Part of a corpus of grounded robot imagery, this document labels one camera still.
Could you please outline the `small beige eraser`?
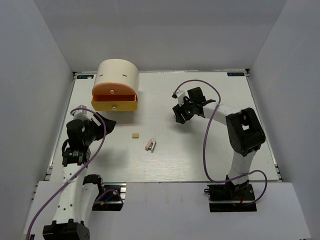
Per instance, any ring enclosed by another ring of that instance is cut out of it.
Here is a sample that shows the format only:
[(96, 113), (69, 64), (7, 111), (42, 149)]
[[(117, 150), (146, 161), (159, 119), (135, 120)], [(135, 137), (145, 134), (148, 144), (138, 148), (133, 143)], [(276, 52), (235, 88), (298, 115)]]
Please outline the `small beige eraser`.
[(138, 133), (133, 133), (133, 134), (132, 134), (132, 138), (133, 138), (133, 139), (139, 138), (139, 134), (138, 134)]

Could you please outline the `orange organizer drawer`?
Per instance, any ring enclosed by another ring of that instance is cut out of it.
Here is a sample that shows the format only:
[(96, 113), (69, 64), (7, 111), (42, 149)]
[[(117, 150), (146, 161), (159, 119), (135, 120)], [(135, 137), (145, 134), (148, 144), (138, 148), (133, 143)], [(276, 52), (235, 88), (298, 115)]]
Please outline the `orange organizer drawer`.
[(105, 82), (99, 83), (92, 88), (92, 95), (137, 95), (137, 92), (129, 85)]

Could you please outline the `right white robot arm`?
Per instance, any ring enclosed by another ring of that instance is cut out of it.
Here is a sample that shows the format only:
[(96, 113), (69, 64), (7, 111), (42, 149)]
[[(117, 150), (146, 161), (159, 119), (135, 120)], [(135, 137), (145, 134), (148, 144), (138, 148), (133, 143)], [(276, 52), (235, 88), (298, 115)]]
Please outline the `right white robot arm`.
[(226, 126), (229, 143), (233, 149), (230, 170), (224, 183), (226, 195), (236, 200), (249, 185), (249, 172), (254, 156), (266, 141), (265, 133), (253, 108), (239, 110), (223, 106), (214, 99), (206, 99), (200, 87), (187, 92), (178, 90), (172, 97), (178, 104), (172, 108), (175, 121), (185, 124), (193, 116), (216, 121)]

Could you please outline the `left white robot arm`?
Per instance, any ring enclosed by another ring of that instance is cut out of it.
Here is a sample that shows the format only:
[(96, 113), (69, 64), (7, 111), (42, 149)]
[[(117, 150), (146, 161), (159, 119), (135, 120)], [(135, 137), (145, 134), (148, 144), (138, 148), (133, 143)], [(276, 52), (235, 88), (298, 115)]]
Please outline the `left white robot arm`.
[(66, 124), (67, 140), (62, 146), (63, 190), (52, 223), (43, 227), (45, 240), (88, 240), (88, 221), (95, 200), (105, 196), (106, 187), (99, 174), (87, 174), (91, 160), (90, 145), (103, 141), (116, 121), (95, 113), (89, 118), (85, 111), (73, 112)]

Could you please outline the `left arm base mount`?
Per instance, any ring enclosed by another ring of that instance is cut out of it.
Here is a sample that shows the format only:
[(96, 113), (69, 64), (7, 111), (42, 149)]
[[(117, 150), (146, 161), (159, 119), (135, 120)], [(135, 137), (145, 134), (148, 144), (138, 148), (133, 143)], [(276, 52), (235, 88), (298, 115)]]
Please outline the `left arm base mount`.
[(94, 212), (119, 212), (126, 198), (126, 183), (105, 182), (92, 206)]

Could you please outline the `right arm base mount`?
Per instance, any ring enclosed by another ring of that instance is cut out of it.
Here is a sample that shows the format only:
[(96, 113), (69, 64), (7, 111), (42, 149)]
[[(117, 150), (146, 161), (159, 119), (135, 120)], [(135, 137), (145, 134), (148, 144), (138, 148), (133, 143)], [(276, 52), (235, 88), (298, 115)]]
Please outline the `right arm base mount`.
[(211, 213), (249, 213), (257, 211), (254, 202), (256, 198), (251, 184), (234, 193), (231, 193), (231, 190), (224, 184), (210, 184), (203, 191), (208, 196)]

